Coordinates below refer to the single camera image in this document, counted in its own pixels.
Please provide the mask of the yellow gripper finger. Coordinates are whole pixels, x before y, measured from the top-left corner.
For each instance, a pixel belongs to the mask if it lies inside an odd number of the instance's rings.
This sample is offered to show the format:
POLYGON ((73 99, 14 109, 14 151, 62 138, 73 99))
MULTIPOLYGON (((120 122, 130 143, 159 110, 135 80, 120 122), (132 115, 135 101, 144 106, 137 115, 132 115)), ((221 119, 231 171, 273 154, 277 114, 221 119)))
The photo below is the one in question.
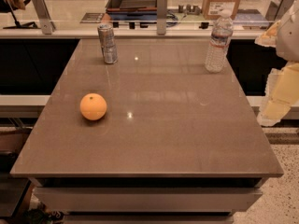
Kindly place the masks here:
POLYGON ((280 21, 272 24, 264 33, 255 39, 255 44, 262 47, 274 48, 277 43, 278 27, 280 21))
POLYGON ((299 63, 287 63, 281 70, 272 68, 265 86, 257 120, 271 127, 279 123, 299 100, 299 63))

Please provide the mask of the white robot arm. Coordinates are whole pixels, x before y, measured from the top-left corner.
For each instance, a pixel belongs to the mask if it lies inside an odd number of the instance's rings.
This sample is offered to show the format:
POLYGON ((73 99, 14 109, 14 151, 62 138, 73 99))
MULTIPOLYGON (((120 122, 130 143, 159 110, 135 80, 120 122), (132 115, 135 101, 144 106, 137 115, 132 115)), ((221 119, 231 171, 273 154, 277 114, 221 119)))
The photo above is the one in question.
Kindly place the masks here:
POLYGON ((299 100, 299 1, 262 35, 255 44, 276 49, 276 55, 287 63, 280 70, 272 68, 257 120, 271 127, 279 123, 299 100))

